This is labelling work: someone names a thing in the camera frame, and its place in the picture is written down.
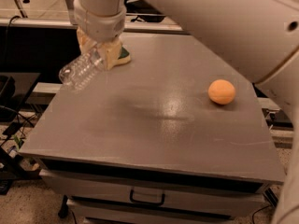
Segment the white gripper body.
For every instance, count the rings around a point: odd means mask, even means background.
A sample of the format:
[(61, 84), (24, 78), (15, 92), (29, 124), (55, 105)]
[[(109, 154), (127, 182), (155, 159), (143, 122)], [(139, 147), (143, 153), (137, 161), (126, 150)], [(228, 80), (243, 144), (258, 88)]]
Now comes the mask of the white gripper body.
[(78, 27), (91, 39), (103, 43), (118, 37), (124, 30), (126, 8), (113, 16), (94, 15), (79, 0), (74, 1), (74, 16)]

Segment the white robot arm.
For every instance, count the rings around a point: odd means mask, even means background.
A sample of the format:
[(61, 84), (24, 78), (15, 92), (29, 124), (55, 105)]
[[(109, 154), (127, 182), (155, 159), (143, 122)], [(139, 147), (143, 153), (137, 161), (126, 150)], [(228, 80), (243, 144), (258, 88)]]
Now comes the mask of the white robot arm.
[[(293, 125), (292, 155), (271, 224), (299, 223), (299, 5), (290, 0), (146, 0), (275, 102)], [(97, 42), (119, 36), (124, 0), (75, 0)]]

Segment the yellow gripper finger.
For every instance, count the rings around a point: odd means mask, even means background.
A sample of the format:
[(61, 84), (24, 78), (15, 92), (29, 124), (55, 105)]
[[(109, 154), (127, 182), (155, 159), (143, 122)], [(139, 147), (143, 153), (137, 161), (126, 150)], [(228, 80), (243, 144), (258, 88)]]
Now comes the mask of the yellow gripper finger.
[(103, 60), (105, 70), (111, 70), (114, 66), (121, 64), (121, 48), (122, 42), (118, 38), (97, 45), (97, 51)]
[(77, 39), (79, 49), (82, 54), (88, 52), (92, 47), (96, 45), (96, 42), (88, 35), (86, 35), (80, 27), (77, 29)]

